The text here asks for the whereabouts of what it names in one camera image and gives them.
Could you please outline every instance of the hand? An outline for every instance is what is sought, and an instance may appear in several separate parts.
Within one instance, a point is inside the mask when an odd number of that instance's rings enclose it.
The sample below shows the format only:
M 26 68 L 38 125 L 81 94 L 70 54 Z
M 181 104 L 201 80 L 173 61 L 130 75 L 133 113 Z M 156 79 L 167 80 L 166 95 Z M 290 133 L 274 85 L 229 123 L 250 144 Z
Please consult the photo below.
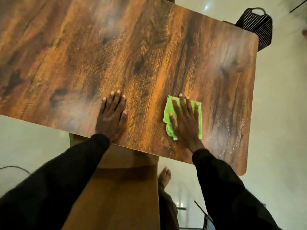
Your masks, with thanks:
M 120 90 L 112 91 L 108 99 L 102 99 L 101 108 L 96 123 L 96 133 L 103 134 L 110 142 L 116 140 L 124 129 L 127 120 L 125 110 L 126 96 L 121 97 Z
M 178 117 L 177 121 L 174 114 L 170 113 L 169 116 L 172 127 L 176 136 L 183 139 L 187 148 L 194 153 L 198 149 L 205 148 L 198 138 L 198 103 L 195 105 L 195 111 L 193 113 L 189 97 L 186 98 L 187 103 L 185 103 L 182 94 L 179 95 L 179 99 L 182 111 L 180 110 L 175 98 L 172 98 L 173 107 Z

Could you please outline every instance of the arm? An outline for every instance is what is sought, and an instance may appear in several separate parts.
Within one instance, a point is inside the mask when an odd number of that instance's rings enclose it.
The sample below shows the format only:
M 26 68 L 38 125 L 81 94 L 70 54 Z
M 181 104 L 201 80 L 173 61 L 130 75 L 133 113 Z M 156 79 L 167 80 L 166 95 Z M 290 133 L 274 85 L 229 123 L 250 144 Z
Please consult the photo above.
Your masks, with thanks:
M 45 163 L 0 199 L 0 229 L 61 229 L 127 118 L 125 95 L 103 98 L 96 134 Z
M 198 139 L 198 105 L 193 112 L 189 98 L 179 95 L 182 111 L 175 100 L 173 106 L 178 121 L 170 114 L 176 135 L 183 139 L 196 166 L 208 214 L 216 229 L 278 229 L 273 217 L 263 204 L 244 186 L 243 182 L 224 161 L 216 159 Z

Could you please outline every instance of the foot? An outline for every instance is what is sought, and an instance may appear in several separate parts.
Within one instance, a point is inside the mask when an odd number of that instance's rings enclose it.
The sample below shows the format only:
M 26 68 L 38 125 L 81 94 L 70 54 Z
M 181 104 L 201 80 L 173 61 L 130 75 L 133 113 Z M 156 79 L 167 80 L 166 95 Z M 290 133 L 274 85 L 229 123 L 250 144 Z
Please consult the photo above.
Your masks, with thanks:
M 162 186 L 165 188 L 169 183 L 169 181 L 171 180 L 171 178 L 172 178 L 171 171 L 167 167 L 164 167 L 164 169 L 162 170 L 162 172 L 158 177 L 158 184 L 162 184 Z

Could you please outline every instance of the forearm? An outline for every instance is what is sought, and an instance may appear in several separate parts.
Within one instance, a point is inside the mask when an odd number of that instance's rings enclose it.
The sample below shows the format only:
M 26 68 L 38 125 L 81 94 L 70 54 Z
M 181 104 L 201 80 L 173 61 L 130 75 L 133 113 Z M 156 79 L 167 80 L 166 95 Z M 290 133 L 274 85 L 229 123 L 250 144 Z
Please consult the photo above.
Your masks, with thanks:
M 274 219 L 244 186 L 224 161 L 208 150 L 197 150 L 192 157 L 205 199 L 208 214 L 218 228 L 254 226 L 259 229 L 278 229 Z
M 50 218 L 61 228 L 109 144 L 104 135 L 93 135 L 44 164 L 1 198 L 0 224 L 37 228 Z

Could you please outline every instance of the green cloth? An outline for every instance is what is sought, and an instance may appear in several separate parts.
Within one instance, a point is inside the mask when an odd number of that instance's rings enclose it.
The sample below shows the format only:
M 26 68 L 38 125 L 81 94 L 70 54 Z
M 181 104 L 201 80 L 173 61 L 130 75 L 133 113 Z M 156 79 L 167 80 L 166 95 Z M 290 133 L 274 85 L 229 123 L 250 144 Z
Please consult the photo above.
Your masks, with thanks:
M 179 98 L 178 97 L 174 97 L 179 108 L 182 110 L 181 106 L 180 106 L 180 101 L 179 101 Z M 201 114 L 201 102 L 196 102 L 196 101 L 191 101 L 191 105 L 192 105 L 192 109 L 193 109 L 193 112 L 194 112 L 194 109 L 195 109 L 195 104 L 198 103 L 198 129 L 199 129 L 199 134 L 198 134 L 198 138 L 199 139 L 202 139 L 203 137 L 203 133 L 202 133 L 202 129 L 203 129 L 203 121 L 202 121 L 202 114 Z M 165 109 L 164 109 L 164 114 L 163 114 L 163 122 L 166 123 L 166 132 L 167 132 L 167 135 L 171 136 L 174 138 L 174 140 L 177 140 L 177 136 L 175 135 L 174 131 L 173 131 L 173 128 L 172 128 L 172 124 L 171 124 L 171 119 L 169 117 L 169 114 L 170 113 L 173 113 L 174 116 L 177 118 L 177 114 L 174 110 L 174 107 L 173 107 L 173 103 L 172 103 L 172 96 L 167 96 L 167 102 L 166 102 L 166 106 L 165 106 Z

